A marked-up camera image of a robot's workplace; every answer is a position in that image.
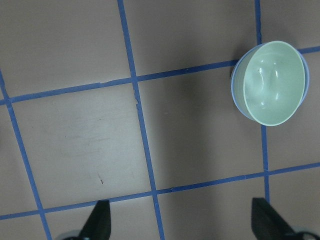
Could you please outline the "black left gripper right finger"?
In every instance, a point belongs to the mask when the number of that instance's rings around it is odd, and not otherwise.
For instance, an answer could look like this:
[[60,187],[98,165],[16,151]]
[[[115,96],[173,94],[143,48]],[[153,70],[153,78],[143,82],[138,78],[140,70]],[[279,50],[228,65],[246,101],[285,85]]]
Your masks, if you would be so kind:
[[263,198],[251,202],[251,229],[257,240],[297,240],[296,232]]

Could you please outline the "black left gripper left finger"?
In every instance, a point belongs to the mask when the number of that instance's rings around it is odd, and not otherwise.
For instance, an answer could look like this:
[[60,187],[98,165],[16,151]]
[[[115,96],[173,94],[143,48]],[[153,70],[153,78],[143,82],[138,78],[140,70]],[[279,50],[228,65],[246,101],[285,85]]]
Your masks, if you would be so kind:
[[111,236],[111,208],[109,200],[99,200],[80,231],[80,240],[109,240]]

